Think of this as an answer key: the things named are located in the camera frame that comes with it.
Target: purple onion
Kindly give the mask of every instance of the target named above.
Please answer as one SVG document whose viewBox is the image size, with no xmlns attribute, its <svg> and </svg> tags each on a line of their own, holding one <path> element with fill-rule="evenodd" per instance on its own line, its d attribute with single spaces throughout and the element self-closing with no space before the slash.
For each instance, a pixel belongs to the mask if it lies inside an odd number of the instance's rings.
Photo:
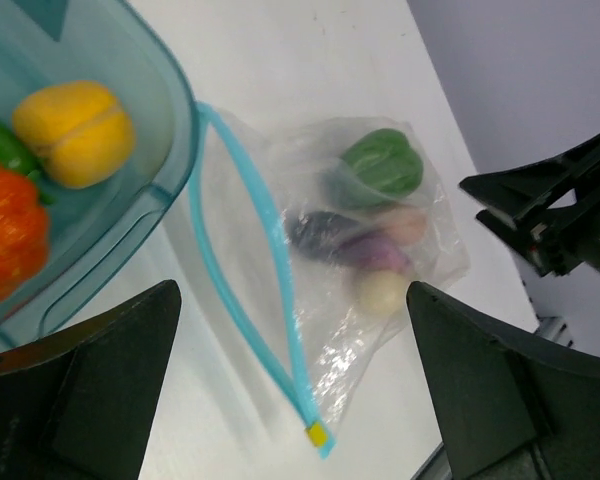
<svg viewBox="0 0 600 480">
<path fill-rule="evenodd" d="M 406 273 L 411 260 L 393 240 L 374 232 L 343 243 L 336 253 L 336 261 L 342 265 L 366 270 L 392 270 Z"/>
</svg>

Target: purple wall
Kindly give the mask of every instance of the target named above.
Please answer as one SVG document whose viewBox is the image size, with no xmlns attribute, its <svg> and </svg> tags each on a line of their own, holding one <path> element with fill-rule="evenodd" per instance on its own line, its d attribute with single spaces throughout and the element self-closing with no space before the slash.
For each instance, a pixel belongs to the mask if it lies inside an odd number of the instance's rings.
<svg viewBox="0 0 600 480">
<path fill-rule="evenodd" d="M 550 157 L 600 131 L 600 0 L 408 0 L 478 170 Z M 600 355 L 600 277 L 521 274 L 541 314 Z"/>
</svg>

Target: purple eggplant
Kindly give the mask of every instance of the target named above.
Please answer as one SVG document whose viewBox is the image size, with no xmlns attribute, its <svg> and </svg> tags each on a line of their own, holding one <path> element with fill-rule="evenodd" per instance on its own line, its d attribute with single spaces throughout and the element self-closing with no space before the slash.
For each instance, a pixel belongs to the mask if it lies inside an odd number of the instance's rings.
<svg viewBox="0 0 600 480">
<path fill-rule="evenodd" d="M 333 212 L 302 215 L 289 229 L 291 243 L 307 258 L 367 270 L 405 273 L 409 257 L 378 231 Z"/>
<path fill-rule="evenodd" d="M 307 258 L 335 261 L 340 246 L 364 233 L 360 222 L 333 212 L 300 215 L 288 230 L 291 243 Z"/>
</svg>

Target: blue zipper seal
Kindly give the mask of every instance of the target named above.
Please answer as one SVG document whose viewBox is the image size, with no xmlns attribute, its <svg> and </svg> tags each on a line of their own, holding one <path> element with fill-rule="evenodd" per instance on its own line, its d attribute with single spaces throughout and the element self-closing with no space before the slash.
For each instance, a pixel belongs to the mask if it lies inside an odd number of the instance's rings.
<svg viewBox="0 0 600 480">
<path fill-rule="evenodd" d="M 222 117 L 207 104 L 198 103 L 197 108 L 200 115 L 200 140 L 198 142 L 196 165 L 191 177 L 189 177 L 188 185 L 191 220 L 203 261 L 207 267 L 211 281 L 216 287 L 218 295 L 231 315 L 236 327 L 240 330 L 240 333 L 264 369 L 273 378 L 298 412 L 300 418 L 302 418 L 307 434 L 312 443 L 319 449 L 320 456 L 326 458 L 335 446 L 335 437 L 322 422 L 307 371 L 302 337 L 298 329 L 298 322 L 294 311 L 294 285 L 291 259 L 287 249 L 282 218 L 275 207 L 275 202 L 269 189 L 258 173 L 249 154 L 222 120 Z M 240 305 L 240 302 L 231 290 L 229 283 L 222 273 L 222 269 L 218 265 L 205 228 L 204 214 L 202 212 L 201 186 L 204 145 L 209 125 L 213 126 L 227 147 L 227 151 L 247 188 L 251 202 L 258 213 L 260 223 L 267 236 L 280 288 L 287 343 L 289 346 L 289 358 L 291 361 L 291 377 L 289 377 L 251 320 L 249 320 L 242 305 Z"/>
</svg>

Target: yellow zipper tab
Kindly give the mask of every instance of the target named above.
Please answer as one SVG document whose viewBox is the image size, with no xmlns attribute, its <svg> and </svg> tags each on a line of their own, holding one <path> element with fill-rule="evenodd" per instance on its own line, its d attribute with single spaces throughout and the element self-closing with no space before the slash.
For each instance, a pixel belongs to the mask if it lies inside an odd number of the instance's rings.
<svg viewBox="0 0 600 480">
<path fill-rule="evenodd" d="M 306 429 L 306 432 L 309 440 L 311 440 L 311 443 L 313 443 L 316 448 L 324 447 L 329 441 L 329 434 L 320 422 L 311 425 Z"/>
</svg>

